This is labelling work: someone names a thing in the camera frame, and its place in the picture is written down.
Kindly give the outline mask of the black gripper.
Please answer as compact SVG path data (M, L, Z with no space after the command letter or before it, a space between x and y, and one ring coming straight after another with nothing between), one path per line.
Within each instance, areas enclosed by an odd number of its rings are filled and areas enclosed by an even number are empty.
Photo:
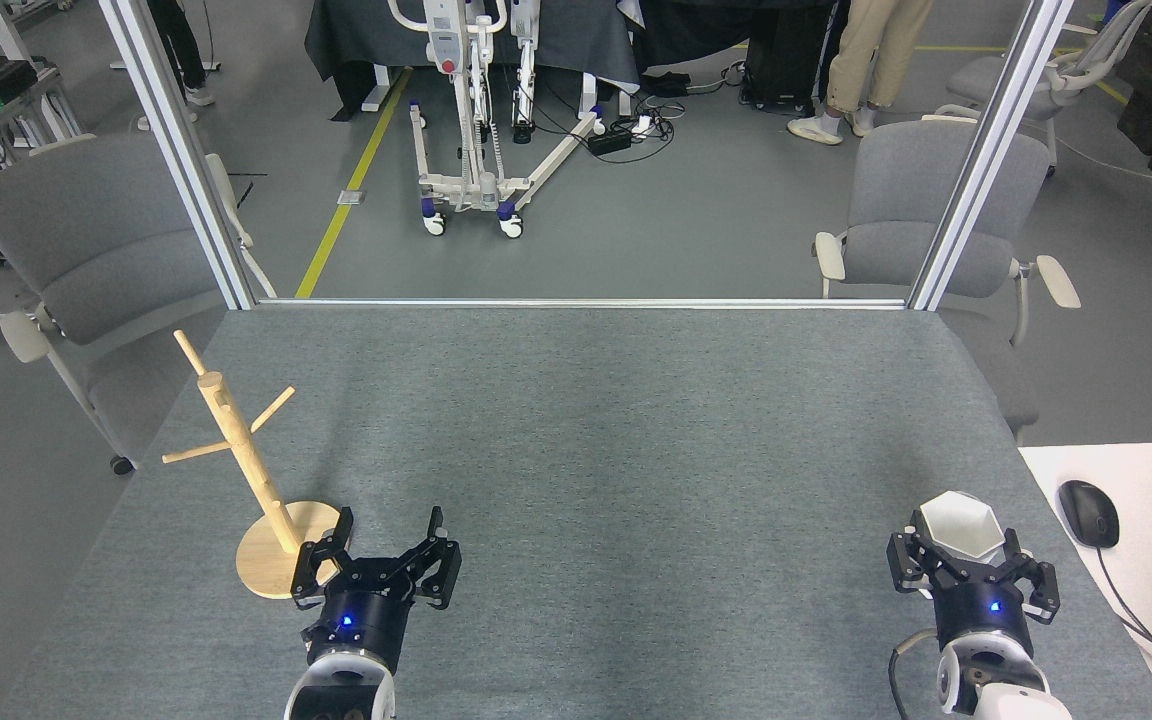
M1015 530L1001 533L990 559L975 573L977 582L965 582L963 561L914 528L892 533L887 544L893 588L934 593L938 647L967 634L1005 632L1033 655L1026 621L1049 624L1060 609L1055 566L1021 547Z
M430 607L450 605L460 574L460 543L444 528L444 510L431 509L425 539L402 553L393 564L384 560L353 560L347 544L353 536L353 509L343 507L338 523L317 541L302 543L291 577L291 600L298 607L323 611L306 626L306 662L326 653L364 651L391 673L397 673L408 614L415 597L429 598ZM338 573L317 579L321 564L333 562Z

